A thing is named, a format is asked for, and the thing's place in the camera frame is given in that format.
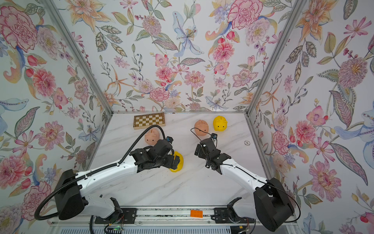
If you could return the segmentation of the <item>yellow piggy bank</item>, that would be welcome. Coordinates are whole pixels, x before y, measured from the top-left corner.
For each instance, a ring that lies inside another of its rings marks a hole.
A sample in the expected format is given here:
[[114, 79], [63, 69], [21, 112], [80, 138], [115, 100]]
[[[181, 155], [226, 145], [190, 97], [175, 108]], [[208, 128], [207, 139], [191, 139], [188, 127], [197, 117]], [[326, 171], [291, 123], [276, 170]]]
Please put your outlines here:
[[222, 116], [217, 116], [213, 120], [213, 127], [214, 127], [215, 131], [223, 132], [228, 127], [228, 121], [226, 120], [226, 118], [224, 118]]
[[177, 152], [177, 151], [175, 151], [174, 152], [174, 162], [177, 162], [178, 164], [177, 164], [177, 167], [175, 168], [175, 169], [169, 169], [171, 172], [173, 172], [173, 173], [177, 173], [177, 172], [179, 172], [179, 171], [181, 171], [182, 169], [183, 169], [183, 166], [184, 166], [184, 158], [183, 158], [183, 156], [179, 153], [179, 152]]

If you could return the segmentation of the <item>pink piggy bank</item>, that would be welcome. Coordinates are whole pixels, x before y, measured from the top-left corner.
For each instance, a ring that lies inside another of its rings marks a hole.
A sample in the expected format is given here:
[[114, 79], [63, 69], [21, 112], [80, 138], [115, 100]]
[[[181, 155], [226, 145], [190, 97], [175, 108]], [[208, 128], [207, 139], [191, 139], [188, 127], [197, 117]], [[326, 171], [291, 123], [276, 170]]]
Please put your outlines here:
[[195, 131], [195, 134], [198, 136], [198, 137], [203, 137], [203, 136], [206, 136], [209, 132], [209, 126], [208, 126], [208, 123], [204, 120], [198, 120], [195, 125], [194, 125], [194, 129]]
[[144, 135], [144, 140], [148, 145], [154, 146], [160, 140], [160, 133], [157, 128], [152, 128]]

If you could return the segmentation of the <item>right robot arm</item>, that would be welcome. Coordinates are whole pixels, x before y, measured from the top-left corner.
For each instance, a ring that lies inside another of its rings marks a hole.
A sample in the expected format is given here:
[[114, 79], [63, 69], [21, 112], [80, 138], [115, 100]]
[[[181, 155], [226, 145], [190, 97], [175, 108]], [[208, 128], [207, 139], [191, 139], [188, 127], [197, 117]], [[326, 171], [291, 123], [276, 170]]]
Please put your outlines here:
[[211, 138], [197, 144], [194, 154], [206, 160], [207, 168], [230, 178], [252, 194], [248, 201], [233, 205], [239, 217], [257, 219], [274, 232], [295, 213], [293, 198], [278, 179], [266, 179], [245, 169], [231, 156], [218, 150]]

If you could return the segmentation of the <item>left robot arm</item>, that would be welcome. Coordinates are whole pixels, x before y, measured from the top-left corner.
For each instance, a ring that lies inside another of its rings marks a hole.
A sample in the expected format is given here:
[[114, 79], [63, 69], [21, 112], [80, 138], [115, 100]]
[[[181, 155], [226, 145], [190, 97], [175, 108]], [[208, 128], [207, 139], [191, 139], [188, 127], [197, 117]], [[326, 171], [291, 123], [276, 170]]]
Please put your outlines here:
[[78, 174], [63, 173], [55, 195], [57, 216], [68, 220], [77, 215], [93, 215], [109, 222], [119, 220], [123, 211], [115, 198], [102, 198], [97, 190], [117, 179], [140, 173], [145, 170], [165, 167], [176, 170], [180, 157], [174, 152], [167, 139], [159, 140], [154, 146], [133, 150], [122, 163], [108, 164]]

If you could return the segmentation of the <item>wooden chessboard box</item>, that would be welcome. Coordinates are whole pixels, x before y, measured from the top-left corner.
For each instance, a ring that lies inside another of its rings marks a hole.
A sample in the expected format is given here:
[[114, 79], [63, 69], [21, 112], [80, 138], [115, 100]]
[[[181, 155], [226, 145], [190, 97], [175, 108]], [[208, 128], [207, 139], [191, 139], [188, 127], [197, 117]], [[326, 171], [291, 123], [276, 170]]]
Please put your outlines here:
[[133, 129], [146, 129], [152, 125], [165, 126], [165, 114], [164, 113], [152, 113], [145, 115], [134, 116], [133, 118]]

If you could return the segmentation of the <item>orange tag on rail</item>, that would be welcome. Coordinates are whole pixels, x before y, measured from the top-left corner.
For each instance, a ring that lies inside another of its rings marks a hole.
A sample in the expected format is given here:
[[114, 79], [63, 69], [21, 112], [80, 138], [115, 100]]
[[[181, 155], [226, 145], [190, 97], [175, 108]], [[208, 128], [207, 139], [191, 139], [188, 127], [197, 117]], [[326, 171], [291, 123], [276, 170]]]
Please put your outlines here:
[[203, 214], [203, 211], [200, 211], [200, 210], [191, 210], [190, 217], [192, 217], [192, 218], [203, 218], [204, 214]]

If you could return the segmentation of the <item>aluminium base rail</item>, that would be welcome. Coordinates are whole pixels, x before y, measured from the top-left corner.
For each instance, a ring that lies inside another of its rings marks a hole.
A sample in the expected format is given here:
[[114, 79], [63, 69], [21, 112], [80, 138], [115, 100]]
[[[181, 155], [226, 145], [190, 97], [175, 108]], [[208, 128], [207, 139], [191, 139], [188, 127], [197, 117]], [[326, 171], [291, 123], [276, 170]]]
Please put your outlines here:
[[[258, 219], [236, 221], [228, 217], [226, 206], [123, 206], [124, 226], [262, 226]], [[203, 211], [203, 218], [190, 217], [191, 210]]]

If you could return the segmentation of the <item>green connector on rail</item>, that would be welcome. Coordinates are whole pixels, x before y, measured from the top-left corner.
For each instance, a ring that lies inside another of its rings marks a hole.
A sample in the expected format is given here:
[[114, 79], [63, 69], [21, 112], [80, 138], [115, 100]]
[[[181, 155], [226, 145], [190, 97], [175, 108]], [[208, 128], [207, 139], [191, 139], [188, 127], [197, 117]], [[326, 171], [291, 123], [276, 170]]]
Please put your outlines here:
[[267, 208], [266, 213], [268, 216], [274, 216], [277, 213], [277, 210], [274, 207]]

